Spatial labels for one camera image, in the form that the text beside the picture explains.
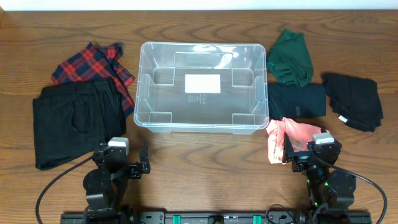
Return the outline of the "dark navy shirt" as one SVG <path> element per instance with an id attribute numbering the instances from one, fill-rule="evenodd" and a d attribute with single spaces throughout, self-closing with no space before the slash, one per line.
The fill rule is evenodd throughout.
<path id="1" fill-rule="evenodd" d="M 295 85 L 268 85 L 269 116 L 282 118 L 317 118 L 326 115 L 326 93 L 323 85 L 310 83 L 300 88 Z"/>

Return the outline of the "black pants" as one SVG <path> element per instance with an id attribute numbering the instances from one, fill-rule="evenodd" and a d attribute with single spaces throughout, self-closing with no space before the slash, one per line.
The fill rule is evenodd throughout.
<path id="1" fill-rule="evenodd" d="M 32 106 L 38 170 L 68 163 L 126 132 L 121 94 L 110 78 L 47 86 Z"/>

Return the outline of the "black garment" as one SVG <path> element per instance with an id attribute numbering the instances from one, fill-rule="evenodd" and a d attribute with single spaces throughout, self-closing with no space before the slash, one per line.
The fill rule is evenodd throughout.
<path id="1" fill-rule="evenodd" d="M 374 80 L 331 72 L 322 80 L 332 111 L 345 125 L 364 132 L 380 127 L 384 115 Z"/>

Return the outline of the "dark green garment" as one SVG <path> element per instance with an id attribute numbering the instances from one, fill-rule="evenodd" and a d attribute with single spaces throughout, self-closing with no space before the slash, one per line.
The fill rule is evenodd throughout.
<path id="1" fill-rule="evenodd" d="M 268 71 L 278 83 L 303 88 L 312 81 L 313 65 L 303 33 L 284 30 L 267 54 Z"/>

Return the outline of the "red plaid flannel shirt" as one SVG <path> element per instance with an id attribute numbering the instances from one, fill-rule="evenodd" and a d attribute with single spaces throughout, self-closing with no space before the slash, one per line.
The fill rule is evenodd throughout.
<path id="1" fill-rule="evenodd" d="M 58 85 L 110 78 L 121 94 L 124 115 L 128 117 L 134 112 L 134 102 L 127 88 L 135 77 L 118 62 L 122 56 L 123 49 L 119 42 L 107 47 L 89 43 L 83 50 L 59 64 L 51 80 Z"/>

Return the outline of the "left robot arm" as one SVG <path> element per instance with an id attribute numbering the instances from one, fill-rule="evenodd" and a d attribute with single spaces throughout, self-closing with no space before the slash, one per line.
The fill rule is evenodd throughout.
<path id="1" fill-rule="evenodd" d="M 85 223 L 133 223 L 137 220 L 128 205 L 122 205 L 130 179 L 140 179 L 150 172 L 148 146 L 145 143 L 138 162 L 127 161 L 127 147 L 102 145 L 94 153 L 97 169 L 84 180 L 88 208 L 83 212 Z"/>

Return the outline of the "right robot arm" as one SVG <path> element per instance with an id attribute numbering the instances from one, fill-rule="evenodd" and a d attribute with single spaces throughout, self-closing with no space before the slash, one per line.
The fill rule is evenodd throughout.
<path id="1" fill-rule="evenodd" d="M 320 133 L 306 143 L 306 150 L 294 149 L 287 134 L 284 135 L 283 163 L 291 163 L 293 172 L 307 177 L 307 189 L 313 208 L 325 204 L 332 210 L 347 210 L 354 202 L 356 177 L 330 168 L 338 159 L 341 143 L 330 133 Z"/>

